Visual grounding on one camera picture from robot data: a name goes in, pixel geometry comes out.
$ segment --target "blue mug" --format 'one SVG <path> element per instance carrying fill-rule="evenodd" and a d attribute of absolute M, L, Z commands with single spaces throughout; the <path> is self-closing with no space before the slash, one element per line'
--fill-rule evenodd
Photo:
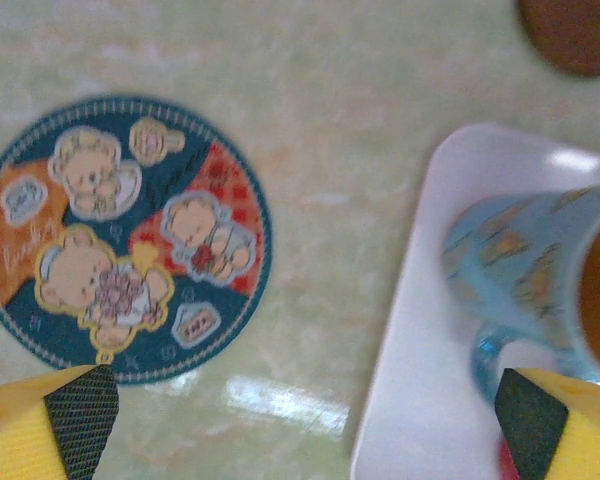
<path fill-rule="evenodd" d="M 565 375 L 600 384 L 600 359 L 579 309 L 583 267 L 599 232 L 600 187 L 488 198 L 451 227 L 442 266 L 454 297 L 484 321 L 471 372 L 488 402 L 498 389 L 498 356 L 518 339 L 553 350 Z"/>

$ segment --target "cartoon bear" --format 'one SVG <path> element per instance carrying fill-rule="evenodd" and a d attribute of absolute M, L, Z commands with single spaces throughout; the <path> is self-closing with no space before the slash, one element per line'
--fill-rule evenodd
<path fill-rule="evenodd" d="M 140 167 L 121 162 L 120 142 L 91 127 L 76 127 L 57 140 L 49 174 L 63 185 L 79 218 L 106 220 L 127 211 L 142 184 Z"/>
<path fill-rule="evenodd" d="M 137 329 L 155 330 L 166 320 L 166 301 L 173 294 L 168 274 L 158 267 L 141 274 L 87 227 L 68 229 L 38 263 L 38 303 L 53 313 L 76 316 L 78 325 L 91 328 L 99 350 L 121 351 Z"/>
<path fill-rule="evenodd" d="M 226 284 L 253 264 L 254 238 L 229 220 L 215 198 L 188 192 L 165 207 L 163 233 L 176 243 L 175 259 L 185 261 L 194 278 Z"/>

